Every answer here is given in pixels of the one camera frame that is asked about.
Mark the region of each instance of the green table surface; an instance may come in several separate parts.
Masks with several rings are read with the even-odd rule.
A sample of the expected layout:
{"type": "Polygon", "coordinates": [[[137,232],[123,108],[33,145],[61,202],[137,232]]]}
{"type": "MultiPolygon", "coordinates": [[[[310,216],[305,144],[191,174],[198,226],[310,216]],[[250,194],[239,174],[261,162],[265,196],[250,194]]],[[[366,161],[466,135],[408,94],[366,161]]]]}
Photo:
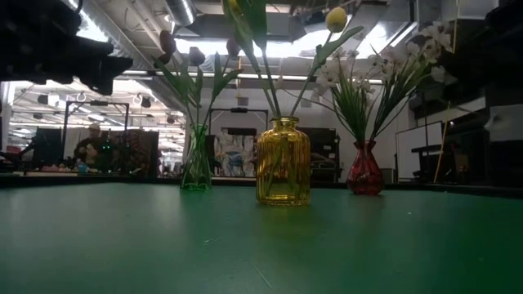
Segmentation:
{"type": "Polygon", "coordinates": [[[0,190],[0,293],[522,293],[523,201],[98,184],[0,190]]]}

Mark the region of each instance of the person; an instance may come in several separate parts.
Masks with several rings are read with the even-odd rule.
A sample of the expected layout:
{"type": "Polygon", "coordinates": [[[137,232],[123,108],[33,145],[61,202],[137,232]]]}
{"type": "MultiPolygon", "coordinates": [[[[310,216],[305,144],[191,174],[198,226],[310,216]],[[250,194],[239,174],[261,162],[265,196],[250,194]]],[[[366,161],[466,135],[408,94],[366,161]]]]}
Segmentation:
{"type": "Polygon", "coordinates": [[[96,156],[101,151],[103,140],[100,138],[100,125],[93,123],[88,128],[89,137],[81,140],[74,150],[74,156],[80,158],[88,166],[92,166],[96,163],[96,156]]]}

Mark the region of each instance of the vase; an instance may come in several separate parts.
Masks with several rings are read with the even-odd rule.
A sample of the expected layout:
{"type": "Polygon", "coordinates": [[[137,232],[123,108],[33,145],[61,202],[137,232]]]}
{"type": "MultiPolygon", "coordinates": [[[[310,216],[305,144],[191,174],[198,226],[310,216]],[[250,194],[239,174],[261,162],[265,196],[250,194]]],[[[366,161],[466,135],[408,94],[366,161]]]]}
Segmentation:
{"type": "Polygon", "coordinates": [[[205,145],[207,126],[192,127],[190,133],[190,149],[186,165],[181,176],[181,188],[193,191],[211,189],[211,166],[205,145]]]}
{"type": "Polygon", "coordinates": [[[355,142],[358,154],[346,182],[356,195],[378,195],[383,190],[383,174],[373,156],[375,141],[355,142]]]}
{"type": "Polygon", "coordinates": [[[311,198],[311,143],[297,118],[270,121],[257,139],[256,198],[266,205],[300,206],[311,198]]]}

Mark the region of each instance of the red glass vase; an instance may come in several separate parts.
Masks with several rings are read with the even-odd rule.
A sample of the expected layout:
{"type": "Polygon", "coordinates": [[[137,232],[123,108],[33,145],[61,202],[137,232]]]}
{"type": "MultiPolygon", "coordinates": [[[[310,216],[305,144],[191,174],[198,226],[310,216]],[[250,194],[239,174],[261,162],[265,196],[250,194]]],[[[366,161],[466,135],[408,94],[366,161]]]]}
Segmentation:
{"type": "Polygon", "coordinates": [[[383,174],[373,156],[375,141],[355,142],[358,154],[352,163],[346,183],[356,195],[378,195],[383,190],[383,174]]]}

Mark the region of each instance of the yellow glass vase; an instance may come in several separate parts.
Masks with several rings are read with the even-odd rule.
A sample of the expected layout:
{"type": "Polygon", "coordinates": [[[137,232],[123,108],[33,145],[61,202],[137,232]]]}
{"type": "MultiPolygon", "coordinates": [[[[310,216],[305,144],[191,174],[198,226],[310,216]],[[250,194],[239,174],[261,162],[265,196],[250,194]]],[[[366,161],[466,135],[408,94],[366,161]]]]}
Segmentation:
{"type": "Polygon", "coordinates": [[[267,205],[299,206],[311,199],[311,142],[297,118],[271,120],[257,140],[256,198],[267,205]]]}

